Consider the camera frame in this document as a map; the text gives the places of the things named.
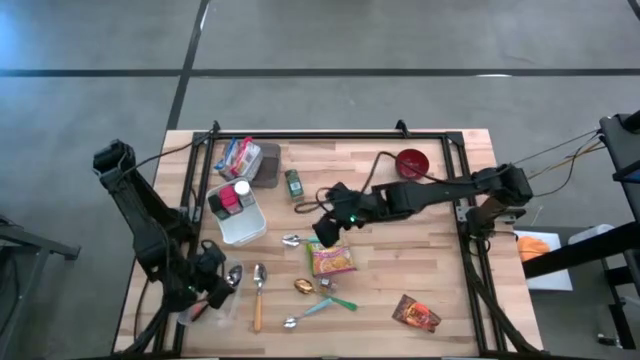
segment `gray floor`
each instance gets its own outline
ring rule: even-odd
[[[0,69],[180,68],[198,5],[0,0]],[[195,67],[637,67],[639,33],[625,0],[216,0]],[[91,172],[92,155],[116,137],[139,159],[157,153],[177,83],[0,78],[0,212],[83,246],[75,263],[48,264],[24,334],[27,358],[109,351],[131,235]],[[640,78],[623,76],[192,79],[178,128],[205,129],[214,119],[228,129],[390,128],[401,118],[413,128],[489,128],[498,161],[507,162],[595,129],[602,116],[638,110],[637,94]],[[578,145],[523,165],[541,169]],[[148,179],[154,166],[142,170]],[[555,188],[566,170],[534,180],[534,190]],[[521,223],[629,221],[612,172],[604,151],[580,159],[569,185],[532,201]],[[590,322],[559,320],[573,304],[545,299],[534,296],[545,347],[573,354],[593,336]],[[588,349],[580,355],[628,355]]]

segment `yellow snack package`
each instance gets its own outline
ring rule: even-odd
[[[333,247],[325,248],[317,238],[312,237],[307,244],[307,251],[314,277],[357,270],[349,247],[342,241],[338,241]]]

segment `spice jar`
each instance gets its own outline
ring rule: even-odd
[[[233,190],[236,192],[236,195],[238,195],[238,199],[240,200],[242,207],[247,207],[256,202],[256,199],[251,193],[249,182],[240,180],[233,186]]]

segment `small green bottle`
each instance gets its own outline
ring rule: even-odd
[[[302,182],[300,182],[298,172],[294,169],[287,170],[284,173],[284,177],[287,179],[287,190],[289,190],[291,200],[294,202],[304,200],[304,190],[302,189]]]

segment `chocolate bar wrapper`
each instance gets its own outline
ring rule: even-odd
[[[409,326],[424,329],[431,333],[436,332],[436,326],[442,321],[426,305],[417,302],[406,294],[402,295],[391,317]]]

